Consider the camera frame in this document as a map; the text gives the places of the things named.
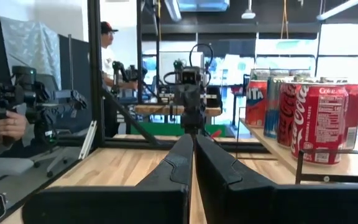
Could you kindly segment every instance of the blue soda can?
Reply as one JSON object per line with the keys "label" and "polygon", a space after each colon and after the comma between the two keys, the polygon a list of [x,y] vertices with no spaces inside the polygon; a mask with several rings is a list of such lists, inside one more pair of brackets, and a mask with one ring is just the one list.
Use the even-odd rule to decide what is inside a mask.
{"label": "blue soda can", "polygon": [[280,88],[282,83],[290,82],[293,77],[269,77],[267,80],[267,99],[264,136],[272,139],[277,138],[278,117],[280,115],[280,107],[278,101],[280,99]]}

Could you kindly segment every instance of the wooden surface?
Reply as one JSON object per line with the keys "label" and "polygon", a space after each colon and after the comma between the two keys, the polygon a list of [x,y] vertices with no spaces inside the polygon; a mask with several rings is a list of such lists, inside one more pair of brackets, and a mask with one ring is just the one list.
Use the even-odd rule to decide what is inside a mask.
{"label": "wooden surface", "polygon": [[[177,141],[180,136],[154,136],[159,140]],[[144,139],[140,134],[116,134],[114,139]],[[235,138],[215,138],[218,142],[259,142],[256,138],[250,139],[235,139]]]}
{"label": "wooden surface", "polygon": [[[174,106],[172,113],[173,115],[182,114],[184,110],[183,106]],[[136,105],[135,112],[138,114],[164,114],[169,115],[169,106],[165,105]],[[219,116],[222,114],[220,108],[206,108],[205,109],[206,116]]]}
{"label": "wooden surface", "polygon": [[[248,130],[253,137],[257,138],[292,174],[296,174],[297,161],[291,155],[291,150],[280,147],[274,139],[265,138],[263,129],[248,128]],[[302,173],[358,175],[358,154],[343,154],[340,163],[333,166],[305,163]]]}
{"label": "wooden surface", "polygon": [[[92,186],[92,185],[136,185],[167,155],[168,151],[144,151],[133,149],[98,149],[77,164],[72,170],[56,180],[53,186]],[[252,158],[272,158],[266,154],[239,154]],[[292,175],[278,161],[239,159],[245,165],[278,184],[293,184]],[[21,209],[18,209],[3,224],[21,224]],[[191,224],[206,223],[198,183],[193,169],[191,193]]]}

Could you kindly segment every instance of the fanta can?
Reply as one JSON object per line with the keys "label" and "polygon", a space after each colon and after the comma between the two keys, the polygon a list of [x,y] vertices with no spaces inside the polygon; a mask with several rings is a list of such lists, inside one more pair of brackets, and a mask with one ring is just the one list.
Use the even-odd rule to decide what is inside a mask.
{"label": "fanta can", "polygon": [[263,128],[265,125],[267,81],[251,80],[247,87],[246,125]]}

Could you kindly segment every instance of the red soda can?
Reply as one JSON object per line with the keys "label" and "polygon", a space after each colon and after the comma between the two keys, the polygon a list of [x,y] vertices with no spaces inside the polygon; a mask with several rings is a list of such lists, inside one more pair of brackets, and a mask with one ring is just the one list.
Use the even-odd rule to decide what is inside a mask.
{"label": "red soda can", "polygon": [[349,95],[345,117],[344,148],[351,150],[354,149],[357,140],[358,84],[345,84],[344,86]]}
{"label": "red soda can", "polygon": [[247,87],[246,125],[263,128],[265,125],[267,81],[251,80]]}
{"label": "red soda can", "polygon": [[280,89],[277,142],[278,145],[287,149],[291,148],[296,93],[300,88],[301,83],[286,82],[281,85]]}
{"label": "red soda can", "polygon": [[333,165],[340,154],[328,153],[344,148],[344,118],[348,94],[344,85],[302,83],[296,93],[291,153],[297,158],[300,149],[326,149],[305,153],[304,160]]}

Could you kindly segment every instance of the green surface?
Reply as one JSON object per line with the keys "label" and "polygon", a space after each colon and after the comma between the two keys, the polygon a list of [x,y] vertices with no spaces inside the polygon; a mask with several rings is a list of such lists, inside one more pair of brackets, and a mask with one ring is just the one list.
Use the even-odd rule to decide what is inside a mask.
{"label": "green surface", "polygon": [[[185,133],[185,130],[180,127],[180,124],[164,124],[164,123],[145,123],[139,122],[139,124],[146,129],[152,135],[160,136],[181,136]],[[221,124],[206,124],[205,130],[210,134],[221,130],[221,134],[218,137],[226,137],[226,127]],[[131,134],[140,134],[133,126],[131,127]]]}

